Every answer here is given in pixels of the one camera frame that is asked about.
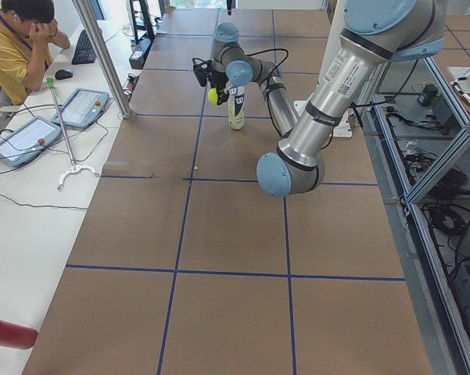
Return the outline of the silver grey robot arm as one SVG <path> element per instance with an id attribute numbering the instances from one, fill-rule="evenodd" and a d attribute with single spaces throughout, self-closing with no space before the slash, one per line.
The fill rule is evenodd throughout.
<path id="1" fill-rule="evenodd" d="M 325 175 L 321 148 L 372 71 L 383 63 L 438 53 L 446 14 L 445 1 L 347 1 L 337 6 L 333 18 L 344 22 L 337 33 L 340 47 L 302 113 L 290 103 L 276 65 L 247 55 L 239 45 L 236 25 L 219 24 L 209 62 L 212 87 L 256 83 L 282 136 L 275 152 L 257 163 L 260 187 L 275 197 L 314 190 Z"/>

